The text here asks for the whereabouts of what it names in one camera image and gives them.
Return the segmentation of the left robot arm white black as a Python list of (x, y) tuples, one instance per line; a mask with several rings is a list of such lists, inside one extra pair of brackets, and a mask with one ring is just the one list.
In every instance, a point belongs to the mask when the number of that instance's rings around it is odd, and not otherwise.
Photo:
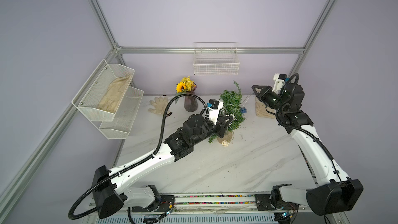
[(134, 196), (131, 186), (140, 178), (184, 158), (193, 152), (196, 144), (213, 135), (224, 137), (234, 117), (219, 114), (223, 102), (210, 99), (205, 103), (199, 96), (195, 98), (203, 104), (201, 112), (191, 115), (182, 127), (166, 139), (166, 116), (162, 117), (160, 137), (154, 151), (120, 167), (98, 168), (91, 188), (71, 206), (68, 218), (77, 220), (94, 212), (99, 218), (108, 218), (122, 208), (138, 203), (138, 197)]

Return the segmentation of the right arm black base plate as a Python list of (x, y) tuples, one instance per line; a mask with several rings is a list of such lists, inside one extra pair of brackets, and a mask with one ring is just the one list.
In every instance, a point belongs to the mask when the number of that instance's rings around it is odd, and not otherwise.
[(296, 211), (298, 208), (297, 204), (285, 202), (272, 194), (256, 194), (255, 202), (259, 211)]

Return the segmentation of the string lights with white balls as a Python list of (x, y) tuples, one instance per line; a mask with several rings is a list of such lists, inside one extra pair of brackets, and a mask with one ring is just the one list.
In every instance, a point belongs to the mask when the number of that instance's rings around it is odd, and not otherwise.
[[(241, 111), (244, 114), (247, 113), (247, 110), (246, 110), (246, 108), (244, 108), (244, 105), (243, 105), (243, 100), (242, 100), (242, 103), (241, 103)], [(224, 136), (224, 138), (219, 139), (219, 143), (222, 146), (227, 147), (227, 146), (229, 146), (229, 144), (231, 143), (231, 141), (233, 139), (234, 139), (234, 131), (227, 131), (227, 133)]]

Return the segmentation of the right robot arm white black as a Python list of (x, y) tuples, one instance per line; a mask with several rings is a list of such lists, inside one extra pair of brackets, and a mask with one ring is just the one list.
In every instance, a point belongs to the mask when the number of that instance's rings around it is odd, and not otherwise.
[(276, 185), (271, 191), (273, 205), (304, 205), (318, 216), (350, 211), (364, 187), (338, 165), (317, 134), (313, 121), (302, 111), (305, 92), (299, 85), (299, 78), (299, 74), (291, 77), (275, 74), (273, 86), (251, 87), (256, 98), (266, 108), (275, 111), (278, 125), (296, 141), (316, 185), (311, 189), (291, 184)]

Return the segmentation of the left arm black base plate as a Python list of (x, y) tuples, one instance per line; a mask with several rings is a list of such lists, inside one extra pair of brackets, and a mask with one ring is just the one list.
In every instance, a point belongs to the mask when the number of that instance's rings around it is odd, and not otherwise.
[(174, 205), (174, 195), (160, 195), (160, 199), (155, 199), (148, 207), (132, 207), (131, 212), (133, 213), (150, 213), (150, 212), (165, 212), (170, 209), (170, 205)]

